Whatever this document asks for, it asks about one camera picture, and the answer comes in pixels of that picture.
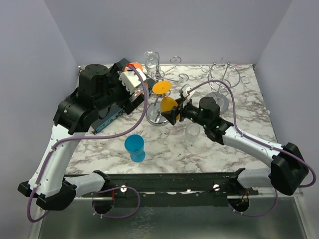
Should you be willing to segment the clear patterned wine glass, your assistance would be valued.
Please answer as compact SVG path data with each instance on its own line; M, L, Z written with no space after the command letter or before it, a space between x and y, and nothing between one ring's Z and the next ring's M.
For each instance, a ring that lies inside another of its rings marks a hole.
M147 51L144 53L144 66L149 75L159 69L159 55L156 51Z

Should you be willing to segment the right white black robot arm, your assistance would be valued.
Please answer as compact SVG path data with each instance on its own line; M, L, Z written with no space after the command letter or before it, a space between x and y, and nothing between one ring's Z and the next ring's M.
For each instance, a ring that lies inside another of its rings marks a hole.
M235 179L229 183L229 189L235 195L252 187L274 187L291 196L309 173L296 145L282 146L244 133L220 117L220 107L212 97L201 98L198 107L186 98L174 100L166 97L160 104L160 111L172 125L189 119L202 126L211 141L239 149L266 165L260 169L238 170Z

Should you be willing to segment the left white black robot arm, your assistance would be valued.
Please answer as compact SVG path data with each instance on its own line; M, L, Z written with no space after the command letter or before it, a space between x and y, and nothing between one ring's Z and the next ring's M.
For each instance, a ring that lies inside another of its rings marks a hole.
M145 93L135 100L132 95L145 87L146 79L141 67L126 60L112 67L87 65L79 73L76 90L58 105L45 154L34 175L19 184L19 192L36 199L46 211L64 210L75 197L87 193L107 196L111 185L103 172L96 170L74 178L64 174L77 145L87 139L89 128L101 118L100 111L117 105L129 114L145 103Z

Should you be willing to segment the yellow plastic goblet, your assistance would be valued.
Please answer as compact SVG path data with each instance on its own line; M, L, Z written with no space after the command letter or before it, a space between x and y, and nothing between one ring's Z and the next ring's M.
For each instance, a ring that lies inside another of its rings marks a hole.
M157 100L154 103L154 110L157 116L161 116L162 112L170 111L173 107L177 107L177 102L170 97L171 82L167 80L158 81L154 84L152 91L156 94Z

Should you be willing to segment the orange plastic goblet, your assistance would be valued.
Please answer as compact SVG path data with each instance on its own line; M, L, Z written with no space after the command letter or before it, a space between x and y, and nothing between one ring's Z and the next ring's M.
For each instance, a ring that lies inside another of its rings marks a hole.
M144 74L143 72L143 67L140 63L138 62L131 62L131 63L128 63L127 65L132 65L134 66L136 69L140 69L140 71L142 72L142 75L145 76L146 80L144 81L145 83L145 86L146 86L146 89L148 89L148 83L147 83L147 76ZM140 94L143 94L144 91L143 91L143 87L142 85L140 84L136 89L135 89L135 93L133 94L132 96L132 99L136 99Z

